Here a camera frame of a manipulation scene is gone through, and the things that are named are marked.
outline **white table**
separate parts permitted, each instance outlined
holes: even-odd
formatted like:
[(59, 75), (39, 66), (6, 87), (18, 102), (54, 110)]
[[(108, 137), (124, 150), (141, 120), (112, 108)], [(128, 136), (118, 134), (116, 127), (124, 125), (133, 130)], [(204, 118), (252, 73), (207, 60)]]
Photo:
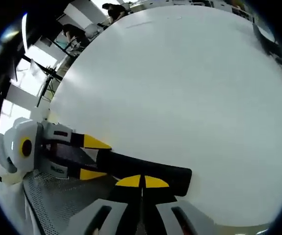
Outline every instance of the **white table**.
[(237, 15), (124, 17), (73, 63), (51, 110), (118, 153), (192, 169), (185, 198), (218, 224), (265, 224), (282, 207), (282, 70)]

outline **metal mesh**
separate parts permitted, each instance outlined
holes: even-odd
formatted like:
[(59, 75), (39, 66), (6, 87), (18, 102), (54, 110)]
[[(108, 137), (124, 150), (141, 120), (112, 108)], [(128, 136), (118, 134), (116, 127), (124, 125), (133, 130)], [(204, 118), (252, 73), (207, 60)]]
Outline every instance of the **metal mesh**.
[(46, 235), (63, 232), (71, 216), (96, 199), (106, 199), (117, 181), (103, 176), (89, 181), (56, 179), (35, 170), (23, 180), (26, 196)]

